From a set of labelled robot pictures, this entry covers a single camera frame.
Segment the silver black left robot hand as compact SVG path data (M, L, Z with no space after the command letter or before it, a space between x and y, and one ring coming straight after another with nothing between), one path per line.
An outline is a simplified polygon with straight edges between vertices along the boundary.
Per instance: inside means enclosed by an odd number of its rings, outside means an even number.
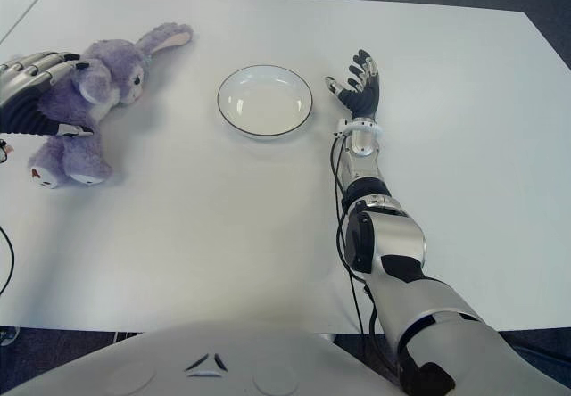
M90 128L54 120L39 110L40 98L83 63L70 52L39 52L1 65L1 131L34 136L92 136Z

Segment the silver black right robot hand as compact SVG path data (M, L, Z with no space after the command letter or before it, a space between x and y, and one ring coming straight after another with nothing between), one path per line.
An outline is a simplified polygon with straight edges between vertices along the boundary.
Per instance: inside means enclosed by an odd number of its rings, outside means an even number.
M327 89L356 118L374 119L380 102L379 71L371 55L360 49L353 57L348 78L350 88L343 86L333 77L325 77Z

